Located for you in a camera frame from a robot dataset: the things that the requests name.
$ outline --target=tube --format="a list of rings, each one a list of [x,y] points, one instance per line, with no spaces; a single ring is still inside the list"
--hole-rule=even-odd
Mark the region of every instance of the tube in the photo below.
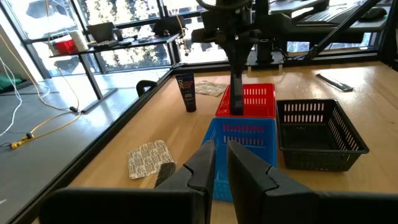
[[[193,73],[176,75],[175,79],[177,79],[178,88],[181,91],[187,112],[196,111],[197,103],[195,99],[195,81],[193,79]]]

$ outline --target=stacked baskets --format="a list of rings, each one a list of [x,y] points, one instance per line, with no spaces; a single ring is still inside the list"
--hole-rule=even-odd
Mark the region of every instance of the stacked baskets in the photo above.
[[[213,198],[232,202],[228,183],[227,142],[235,140],[269,164],[276,166],[275,87],[273,84],[243,85],[244,115],[229,114],[229,86],[203,143],[214,140],[216,170]]]
[[[216,170],[213,198],[232,202],[227,142],[234,140],[277,166],[276,142],[289,169],[347,171],[369,152],[336,100],[275,101],[273,84],[247,84],[244,115],[229,114],[229,86],[203,143],[214,140]]]

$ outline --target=floor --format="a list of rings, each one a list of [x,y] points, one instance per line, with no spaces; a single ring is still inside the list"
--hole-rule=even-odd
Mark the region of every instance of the floor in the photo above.
[[[22,209],[51,180],[53,180],[74,158],[107,129],[137,99],[135,85],[139,80],[157,81],[167,70],[134,73],[119,73],[96,76],[99,87],[106,93],[108,89],[119,88],[106,101],[89,114],[83,115],[73,124],[49,136],[43,137],[10,150],[0,147],[0,223],[6,223]],[[84,108],[96,99],[85,76],[67,77],[75,89],[80,108]],[[44,99],[59,107],[76,105],[73,93],[62,78],[53,78],[42,83],[50,88],[50,94]],[[0,144],[19,141],[41,122],[62,113],[44,106],[35,93],[33,86],[20,91],[23,104],[16,113],[13,127],[0,137]],[[11,122],[12,112],[19,101],[14,95],[0,95],[0,129]],[[74,118],[67,114],[53,120],[49,125],[37,131],[37,134],[53,130]]]

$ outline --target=wire basket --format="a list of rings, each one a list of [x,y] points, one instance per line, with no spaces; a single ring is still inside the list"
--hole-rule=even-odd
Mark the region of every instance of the wire basket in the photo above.
[[[289,169],[347,171],[369,152],[336,100],[277,101],[277,125]]]

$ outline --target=red basket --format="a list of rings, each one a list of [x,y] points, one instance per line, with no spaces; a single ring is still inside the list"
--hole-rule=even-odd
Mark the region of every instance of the red basket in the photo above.
[[[77,52],[76,45],[73,40],[56,42],[55,46],[57,46],[58,52],[60,52],[60,54],[70,54]]]
[[[275,118],[275,86],[270,83],[243,85],[243,117],[245,118]],[[217,117],[241,118],[229,113],[229,85],[218,106]]]

